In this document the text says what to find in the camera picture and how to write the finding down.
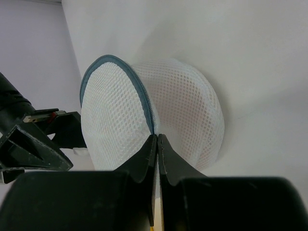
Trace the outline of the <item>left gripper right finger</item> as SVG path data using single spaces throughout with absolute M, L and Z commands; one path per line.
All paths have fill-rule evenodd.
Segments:
M 308 213 L 280 177 L 207 177 L 157 142 L 162 225 L 166 231 L 305 231 Z

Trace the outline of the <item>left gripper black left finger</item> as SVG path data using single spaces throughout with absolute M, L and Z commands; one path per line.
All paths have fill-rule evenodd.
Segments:
M 29 172 L 0 208 L 3 231 L 148 231 L 157 136 L 113 171 Z

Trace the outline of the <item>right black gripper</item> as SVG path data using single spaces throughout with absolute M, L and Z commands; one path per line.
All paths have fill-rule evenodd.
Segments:
M 0 75 L 0 182 L 26 170 L 68 171 L 72 162 L 60 148 L 85 148 L 81 115 L 57 108 L 36 110 Z M 52 140 L 47 135 L 54 134 Z

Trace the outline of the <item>clear mesh laundry bag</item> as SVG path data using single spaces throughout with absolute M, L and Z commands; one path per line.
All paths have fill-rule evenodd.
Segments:
M 176 59 L 130 65 L 99 57 L 80 87 L 81 127 L 96 170 L 114 170 L 150 135 L 164 134 L 191 166 L 204 170 L 218 156 L 224 118 L 206 77 Z

